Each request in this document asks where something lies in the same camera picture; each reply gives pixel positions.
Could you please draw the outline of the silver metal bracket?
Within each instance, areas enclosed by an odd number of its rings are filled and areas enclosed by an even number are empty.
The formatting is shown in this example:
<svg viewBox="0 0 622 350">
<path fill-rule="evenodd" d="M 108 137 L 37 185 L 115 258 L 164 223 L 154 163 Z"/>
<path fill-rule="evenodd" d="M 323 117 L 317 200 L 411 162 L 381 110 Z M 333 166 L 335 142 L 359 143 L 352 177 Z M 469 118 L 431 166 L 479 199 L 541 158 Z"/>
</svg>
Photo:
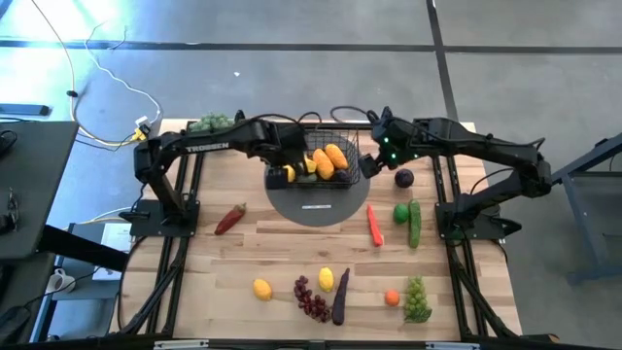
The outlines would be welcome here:
<svg viewBox="0 0 622 350">
<path fill-rule="evenodd" d="M 208 339 L 170 339 L 156 341 L 153 350 L 203 350 L 209 345 Z"/>
<path fill-rule="evenodd" d="M 435 341 L 427 342 L 426 350 L 480 350 L 477 343 Z"/>
</svg>

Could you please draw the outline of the white paper box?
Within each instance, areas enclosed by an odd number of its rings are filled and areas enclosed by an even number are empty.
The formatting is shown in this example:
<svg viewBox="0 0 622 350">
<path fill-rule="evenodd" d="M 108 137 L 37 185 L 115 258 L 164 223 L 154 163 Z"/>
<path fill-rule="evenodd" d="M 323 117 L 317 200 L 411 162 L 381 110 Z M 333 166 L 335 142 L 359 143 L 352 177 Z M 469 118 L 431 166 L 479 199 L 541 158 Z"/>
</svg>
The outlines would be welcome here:
<svg viewBox="0 0 622 350">
<path fill-rule="evenodd" d="M 104 225 L 101 243 L 110 248 L 128 253 L 131 248 L 131 224 L 109 223 Z M 118 281 L 121 273 L 109 268 L 97 267 L 92 276 L 93 281 Z"/>
</svg>

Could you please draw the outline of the orange carrot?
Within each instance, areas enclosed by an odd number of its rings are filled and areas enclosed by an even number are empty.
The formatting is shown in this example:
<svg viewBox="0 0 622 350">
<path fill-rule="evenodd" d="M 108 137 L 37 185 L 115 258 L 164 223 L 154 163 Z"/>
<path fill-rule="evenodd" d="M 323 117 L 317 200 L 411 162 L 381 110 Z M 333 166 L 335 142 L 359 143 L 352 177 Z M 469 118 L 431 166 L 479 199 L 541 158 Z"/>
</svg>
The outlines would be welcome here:
<svg viewBox="0 0 622 350">
<path fill-rule="evenodd" d="M 378 226 L 377 219 L 375 217 L 373 208 L 370 204 L 366 208 L 366 216 L 369 224 L 369 231 L 372 237 L 372 242 L 375 247 L 380 247 L 384 244 L 384 238 Z"/>
</svg>

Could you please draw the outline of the black slanted beam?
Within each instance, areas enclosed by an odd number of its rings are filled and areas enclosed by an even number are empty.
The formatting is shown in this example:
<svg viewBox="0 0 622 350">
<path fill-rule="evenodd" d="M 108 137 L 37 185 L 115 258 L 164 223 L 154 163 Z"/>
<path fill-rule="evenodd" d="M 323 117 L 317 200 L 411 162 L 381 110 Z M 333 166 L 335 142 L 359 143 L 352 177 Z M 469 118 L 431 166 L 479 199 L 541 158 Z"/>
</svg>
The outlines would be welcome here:
<svg viewBox="0 0 622 350">
<path fill-rule="evenodd" d="M 123 251 L 51 226 L 44 227 L 37 249 L 115 271 L 123 271 L 128 262 L 128 254 Z"/>
</svg>

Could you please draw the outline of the green cucumber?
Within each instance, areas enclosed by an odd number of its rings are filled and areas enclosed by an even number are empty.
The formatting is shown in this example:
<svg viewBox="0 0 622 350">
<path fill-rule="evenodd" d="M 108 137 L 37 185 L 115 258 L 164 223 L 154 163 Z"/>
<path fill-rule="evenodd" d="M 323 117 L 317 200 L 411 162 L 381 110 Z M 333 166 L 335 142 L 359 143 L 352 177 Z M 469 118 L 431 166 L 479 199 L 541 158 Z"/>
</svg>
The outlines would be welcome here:
<svg viewBox="0 0 622 350">
<path fill-rule="evenodd" d="M 408 243 L 411 249 L 417 249 L 421 239 L 422 219 L 420 203 L 416 199 L 411 199 L 408 203 L 409 209 L 409 232 Z"/>
</svg>

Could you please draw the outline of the green grape bunch with leaves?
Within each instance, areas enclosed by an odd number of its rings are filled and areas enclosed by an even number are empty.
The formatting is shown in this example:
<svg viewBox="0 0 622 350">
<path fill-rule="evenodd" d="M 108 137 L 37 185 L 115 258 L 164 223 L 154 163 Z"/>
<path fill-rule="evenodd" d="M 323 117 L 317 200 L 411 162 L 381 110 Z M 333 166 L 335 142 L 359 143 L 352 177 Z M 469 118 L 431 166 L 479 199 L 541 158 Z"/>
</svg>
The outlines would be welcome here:
<svg viewBox="0 0 622 350">
<path fill-rule="evenodd" d="M 432 309 L 428 304 L 425 284 L 421 276 L 408 279 L 403 312 L 406 323 L 421 324 L 430 319 Z"/>
</svg>

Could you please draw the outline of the white mug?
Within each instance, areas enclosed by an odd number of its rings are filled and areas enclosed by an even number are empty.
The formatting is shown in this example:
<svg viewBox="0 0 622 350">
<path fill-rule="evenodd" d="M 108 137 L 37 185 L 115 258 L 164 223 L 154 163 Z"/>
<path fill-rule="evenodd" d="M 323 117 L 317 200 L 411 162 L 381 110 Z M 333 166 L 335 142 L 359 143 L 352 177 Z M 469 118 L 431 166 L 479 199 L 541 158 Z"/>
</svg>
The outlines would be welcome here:
<svg viewBox="0 0 622 350">
<path fill-rule="evenodd" d="M 57 268 L 49 277 L 46 292 L 48 294 L 68 294 L 75 288 L 76 279 L 68 275 L 63 268 Z"/>
</svg>

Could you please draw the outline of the black aluminium table frame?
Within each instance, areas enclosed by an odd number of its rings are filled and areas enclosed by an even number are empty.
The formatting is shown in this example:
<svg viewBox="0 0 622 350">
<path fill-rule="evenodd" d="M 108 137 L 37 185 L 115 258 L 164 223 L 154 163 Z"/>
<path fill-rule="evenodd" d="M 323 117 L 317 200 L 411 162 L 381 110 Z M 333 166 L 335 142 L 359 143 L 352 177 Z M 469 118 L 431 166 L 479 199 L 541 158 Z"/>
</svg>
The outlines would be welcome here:
<svg viewBox="0 0 622 350">
<path fill-rule="evenodd" d="M 314 129 L 359 132 L 361 157 L 377 157 L 372 124 L 304 122 Z M 473 259 L 482 239 L 444 240 L 434 207 L 461 193 L 478 193 L 512 173 L 506 165 L 455 155 L 419 157 L 398 168 L 383 168 L 370 181 L 369 194 L 349 219 L 308 227 L 279 214 L 270 203 L 264 173 L 270 166 L 235 150 L 177 158 L 166 177 L 185 201 L 199 201 L 194 236 L 180 237 L 177 254 L 165 258 L 158 283 L 130 322 L 100 341 L 112 350 L 153 350 L 159 340 L 208 339 L 206 350 L 256 349 L 425 349 L 427 342 L 477 343 L 480 350 L 527 349 L 536 344 L 508 328 L 482 297 Z M 414 173 L 407 189 L 395 184 L 400 169 Z M 422 230 L 417 249 L 408 243 L 409 220 L 394 222 L 394 207 L 416 199 Z M 222 235 L 214 231 L 236 205 L 246 214 Z M 366 216 L 373 208 L 384 244 L 375 247 Z M 323 292 L 322 267 L 331 269 L 334 287 Z M 345 322 L 319 323 L 297 306 L 294 281 L 331 307 L 341 275 L 350 268 Z M 426 323 L 406 323 L 403 305 L 410 277 L 421 276 L 432 315 Z M 263 279 L 272 298 L 255 297 L 253 282 Z M 385 292 L 400 293 L 399 306 L 385 303 Z"/>
</svg>

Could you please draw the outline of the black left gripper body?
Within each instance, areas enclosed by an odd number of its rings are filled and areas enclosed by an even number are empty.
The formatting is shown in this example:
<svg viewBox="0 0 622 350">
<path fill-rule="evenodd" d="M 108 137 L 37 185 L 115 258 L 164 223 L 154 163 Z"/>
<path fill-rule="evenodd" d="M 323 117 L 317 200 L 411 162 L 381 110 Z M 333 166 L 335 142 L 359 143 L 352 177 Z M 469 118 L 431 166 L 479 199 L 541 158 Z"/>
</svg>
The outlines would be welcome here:
<svg viewBox="0 0 622 350">
<path fill-rule="evenodd" d="M 307 150 L 305 130 L 296 124 L 273 124 L 271 156 L 272 164 L 295 164 L 301 162 Z"/>
</svg>

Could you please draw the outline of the black flat device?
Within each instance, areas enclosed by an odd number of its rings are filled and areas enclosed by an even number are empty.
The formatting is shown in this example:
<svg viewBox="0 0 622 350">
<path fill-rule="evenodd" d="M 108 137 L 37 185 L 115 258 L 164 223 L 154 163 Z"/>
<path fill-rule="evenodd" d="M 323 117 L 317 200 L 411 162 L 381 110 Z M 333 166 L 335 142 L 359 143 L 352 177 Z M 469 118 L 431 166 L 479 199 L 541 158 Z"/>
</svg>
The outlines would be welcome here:
<svg viewBox="0 0 622 350">
<path fill-rule="evenodd" d="M 51 109 L 46 105 L 0 103 L 0 114 L 17 116 L 47 116 Z"/>
</svg>

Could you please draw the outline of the purple eggplant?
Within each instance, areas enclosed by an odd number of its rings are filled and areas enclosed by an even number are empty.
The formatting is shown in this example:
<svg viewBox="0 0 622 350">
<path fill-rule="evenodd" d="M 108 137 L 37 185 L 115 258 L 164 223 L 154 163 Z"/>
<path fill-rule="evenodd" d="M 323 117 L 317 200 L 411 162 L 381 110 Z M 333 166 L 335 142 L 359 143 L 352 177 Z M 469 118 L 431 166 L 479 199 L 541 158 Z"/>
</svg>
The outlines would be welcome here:
<svg viewBox="0 0 622 350">
<path fill-rule="evenodd" d="M 339 286 L 334 297 L 331 319 L 336 326 L 341 326 L 345 322 L 345 300 L 349 277 L 350 268 L 347 268 L 340 277 Z"/>
</svg>

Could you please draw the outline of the blue-grey metal table frame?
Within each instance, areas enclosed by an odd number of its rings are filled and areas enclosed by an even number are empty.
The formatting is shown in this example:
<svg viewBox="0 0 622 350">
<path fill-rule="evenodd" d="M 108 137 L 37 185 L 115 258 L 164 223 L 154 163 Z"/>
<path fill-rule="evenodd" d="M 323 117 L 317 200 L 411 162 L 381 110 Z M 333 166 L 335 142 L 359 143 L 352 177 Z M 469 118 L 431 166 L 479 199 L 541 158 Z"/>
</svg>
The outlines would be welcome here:
<svg viewBox="0 0 622 350">
<path fill-rule="evenodd" d="M 622 277 L 622 132 L 583 141 L 555 138 L 544 152 L 552 162 L 553 194 L 569 218 L 574 241 L 571 285 Z"/>
</svg>

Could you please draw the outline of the red pepper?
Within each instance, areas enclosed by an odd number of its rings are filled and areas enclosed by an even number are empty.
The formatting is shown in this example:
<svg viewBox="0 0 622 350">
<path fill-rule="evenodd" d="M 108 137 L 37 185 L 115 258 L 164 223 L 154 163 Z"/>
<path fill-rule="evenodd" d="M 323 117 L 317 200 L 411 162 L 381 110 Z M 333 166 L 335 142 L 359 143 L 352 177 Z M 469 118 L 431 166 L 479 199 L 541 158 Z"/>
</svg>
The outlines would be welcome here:
<svg viewBox="0 0 622 350">
<path fill-rule="evenodd" d="M 222 235 L 235 226 L 246 214 L 246 204 L 234 206 L 218 223 L 214 234 Z"/>
</svg>

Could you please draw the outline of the grey round woven placemat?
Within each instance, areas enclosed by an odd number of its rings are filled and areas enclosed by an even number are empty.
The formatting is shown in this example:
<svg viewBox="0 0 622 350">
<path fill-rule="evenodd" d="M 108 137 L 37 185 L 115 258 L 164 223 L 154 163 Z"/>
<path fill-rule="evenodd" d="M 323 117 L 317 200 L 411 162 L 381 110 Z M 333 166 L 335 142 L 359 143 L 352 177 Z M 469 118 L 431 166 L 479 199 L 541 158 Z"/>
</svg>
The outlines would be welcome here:
<svg viewBox="0 0 622 350">
<path fill-rule="evenodd" d="M 355 164 L 359 166 L 361 156 Z M 360 180 L 347 190 L 284 189 L 267 190 L 266 194 L 276 209 L 286 219 L 308 227 L 326 227 L 339 224 L 353 216 L 363 206 L 370 189 L 370 181 L 360 171 Z M 330 209 L 302 210 L 303 205 L 330 204 Z"/>
</svg>

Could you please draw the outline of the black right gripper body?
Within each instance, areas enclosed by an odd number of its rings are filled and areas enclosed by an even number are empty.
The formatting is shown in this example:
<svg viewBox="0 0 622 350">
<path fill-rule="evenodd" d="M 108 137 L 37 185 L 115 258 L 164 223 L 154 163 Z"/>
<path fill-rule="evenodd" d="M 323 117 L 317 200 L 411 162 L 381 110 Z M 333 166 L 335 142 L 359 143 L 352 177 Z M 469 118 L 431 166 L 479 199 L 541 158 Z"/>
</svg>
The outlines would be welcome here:
<svg viewBox="0 0 622 350">
<path fill-rule="evenodd" d="M 375 159 L 380 167 L 398 168 L 418 154 L 410 146 L 416 128 L 411 122 L 402 119 L 378 121 L 373 125 L 373 140 L 378 144 L 379 154 Z"/>
</svg>

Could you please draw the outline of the red grape bunch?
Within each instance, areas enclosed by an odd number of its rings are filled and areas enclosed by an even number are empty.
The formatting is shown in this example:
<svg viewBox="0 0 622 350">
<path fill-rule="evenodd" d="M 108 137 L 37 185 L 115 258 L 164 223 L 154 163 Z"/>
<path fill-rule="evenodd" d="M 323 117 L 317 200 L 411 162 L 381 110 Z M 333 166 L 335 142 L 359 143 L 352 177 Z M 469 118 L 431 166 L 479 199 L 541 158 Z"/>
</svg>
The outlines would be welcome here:
<svg viewBox="0 0 622 350">
<path fill-rule="evenodd" d="M 332 320 L 331 307 L 320 295 L 314 295 L 307 287 L 309 279 L 300 275 L 294 281 L 294 296 L 297 306 L 303 312 L 319 323 L 327 323 Z"/>
</svg>

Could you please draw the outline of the pale green grape bunch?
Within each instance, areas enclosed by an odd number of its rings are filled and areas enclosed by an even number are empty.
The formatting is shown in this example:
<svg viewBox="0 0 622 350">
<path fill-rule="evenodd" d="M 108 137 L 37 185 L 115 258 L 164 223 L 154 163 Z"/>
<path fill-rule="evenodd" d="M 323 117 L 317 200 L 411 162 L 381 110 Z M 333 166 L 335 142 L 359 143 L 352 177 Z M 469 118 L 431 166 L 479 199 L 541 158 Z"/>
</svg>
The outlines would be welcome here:
<svg viewBox="0 0 622 350">
<path fill-rule="evenodd" d="M 234 119 L 229 118 L 222 113 L 209 113 L 202 117 L 199 121 L 189 126 L 190 132 L 208 131 L 216 132 L 221 129 L 229 128 L 235 124 Z"/>
</svg>

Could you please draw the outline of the dark grey desk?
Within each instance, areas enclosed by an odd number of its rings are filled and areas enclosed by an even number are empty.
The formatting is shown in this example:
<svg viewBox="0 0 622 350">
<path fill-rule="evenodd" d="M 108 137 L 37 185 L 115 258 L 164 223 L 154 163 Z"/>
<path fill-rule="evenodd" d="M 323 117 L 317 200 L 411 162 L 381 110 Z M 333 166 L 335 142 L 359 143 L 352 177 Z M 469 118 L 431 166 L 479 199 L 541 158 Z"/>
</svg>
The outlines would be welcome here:
<svg viewBox="0 0 622 350">
<path fill-rule="evenodd" d="M 33 254 L 47 223 L 77 134 L 75 122 L 7 122 L 0 131 L 17 141 L 0 157 L 0 215 L 17 200 L 17 228 L 0 234 L 0 261 Z"/>
</svg>

